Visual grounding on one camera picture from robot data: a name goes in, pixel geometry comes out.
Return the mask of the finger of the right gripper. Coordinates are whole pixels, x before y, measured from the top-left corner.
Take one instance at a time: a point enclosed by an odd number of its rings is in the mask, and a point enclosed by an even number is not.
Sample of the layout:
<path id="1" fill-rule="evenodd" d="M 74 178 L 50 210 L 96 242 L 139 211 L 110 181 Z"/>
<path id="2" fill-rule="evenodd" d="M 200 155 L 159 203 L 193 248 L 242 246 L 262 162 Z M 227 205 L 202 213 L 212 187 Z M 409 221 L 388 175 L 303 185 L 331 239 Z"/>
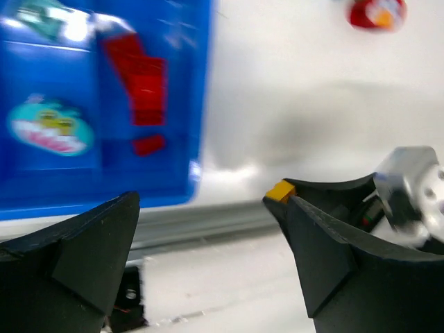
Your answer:
<path id="1" fill-rule="evenodd" d="M 375 193 L 373 174 L 342 182 L 310 182 L 285 178 L 296 187 L 296 195 L 287 204 L 266 197 L 262 201 L 275 217 L 286 236 L 300 236 L 311 218 L 296 202 L 300 199 L 348 225 L 371 232 L 384 217 L 379 196 Z"/>

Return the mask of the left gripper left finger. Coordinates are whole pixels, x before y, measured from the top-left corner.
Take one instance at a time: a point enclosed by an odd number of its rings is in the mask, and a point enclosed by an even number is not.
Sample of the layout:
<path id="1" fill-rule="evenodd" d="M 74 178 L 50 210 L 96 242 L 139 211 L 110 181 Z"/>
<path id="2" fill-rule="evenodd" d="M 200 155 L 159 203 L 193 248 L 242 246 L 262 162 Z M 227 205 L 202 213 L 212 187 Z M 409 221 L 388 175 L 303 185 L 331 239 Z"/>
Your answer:
<path id="1" fill-rule="evenodd" d="M 126 192 L 94 209 L 1 243 L 2 332 L 100 332 L 139 219 Z"/>

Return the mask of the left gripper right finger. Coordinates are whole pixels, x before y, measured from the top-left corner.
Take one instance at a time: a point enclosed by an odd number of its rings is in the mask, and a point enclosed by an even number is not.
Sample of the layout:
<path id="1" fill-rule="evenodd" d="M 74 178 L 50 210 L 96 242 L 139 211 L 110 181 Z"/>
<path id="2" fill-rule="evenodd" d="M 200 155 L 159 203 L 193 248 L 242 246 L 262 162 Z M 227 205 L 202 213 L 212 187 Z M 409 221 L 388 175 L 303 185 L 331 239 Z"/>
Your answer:
<path id="1" fill-rule="evenodd" d="M 298 197 L 287 221 L 317 332 L 443 331 L 443 256 L 377 238 Z"/>

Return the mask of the small orange lego plate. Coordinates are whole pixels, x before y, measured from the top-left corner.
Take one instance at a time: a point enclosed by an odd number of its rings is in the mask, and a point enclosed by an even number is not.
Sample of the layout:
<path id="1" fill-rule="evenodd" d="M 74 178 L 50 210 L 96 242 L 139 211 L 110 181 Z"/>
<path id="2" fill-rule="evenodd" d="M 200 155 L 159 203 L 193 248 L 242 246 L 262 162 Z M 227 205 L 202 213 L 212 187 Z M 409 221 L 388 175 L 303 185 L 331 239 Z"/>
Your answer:
<path id="1" fill-rule="evenodd" d="M 281 180 L 267 191 L 266 197 L 279 203 L 287 204 L 291 196 L 296 195 L 296 187 L 286 180 Z"/>

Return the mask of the red flower print lego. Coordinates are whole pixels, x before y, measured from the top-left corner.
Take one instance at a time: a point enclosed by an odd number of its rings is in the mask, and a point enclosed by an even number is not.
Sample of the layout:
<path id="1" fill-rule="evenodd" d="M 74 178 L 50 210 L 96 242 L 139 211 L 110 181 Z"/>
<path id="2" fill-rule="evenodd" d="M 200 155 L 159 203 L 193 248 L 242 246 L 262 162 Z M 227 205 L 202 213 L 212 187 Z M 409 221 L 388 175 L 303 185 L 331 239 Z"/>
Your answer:
<path id="1" fill-rule="evenodd" d="M 391 32 L 403 25 L 406 15 L 405 1 L 361 0 L 351 3 L 348 22 L 355 28 Z"/>

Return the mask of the red square lego brick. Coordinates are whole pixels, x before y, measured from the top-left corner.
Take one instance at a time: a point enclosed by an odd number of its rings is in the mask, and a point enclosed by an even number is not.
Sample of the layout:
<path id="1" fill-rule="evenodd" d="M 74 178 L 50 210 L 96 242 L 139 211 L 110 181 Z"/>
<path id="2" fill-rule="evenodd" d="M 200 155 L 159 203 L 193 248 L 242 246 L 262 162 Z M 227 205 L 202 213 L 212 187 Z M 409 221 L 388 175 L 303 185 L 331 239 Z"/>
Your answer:
<path id="1" fill-rule="evenodd" d="M 128 95 L 135 126 L 161 126 L 167 108 L 167 62 L 149 56 L 137 33 L 103 40 L 112 66 Z"/>

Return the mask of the teal green number lego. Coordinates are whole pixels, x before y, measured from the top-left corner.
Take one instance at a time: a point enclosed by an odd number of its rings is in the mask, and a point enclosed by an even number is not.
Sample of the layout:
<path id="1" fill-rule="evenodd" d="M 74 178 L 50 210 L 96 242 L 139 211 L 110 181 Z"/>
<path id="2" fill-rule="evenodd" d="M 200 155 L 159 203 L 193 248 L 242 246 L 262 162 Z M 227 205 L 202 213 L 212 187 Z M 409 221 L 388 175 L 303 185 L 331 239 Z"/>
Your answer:
<path id="1" fill-rule="evenodd" d="M 22 1 L 15 19 L 50 40 L 83 41 L 91 31 L 92 15 L 61 1 Z"/>

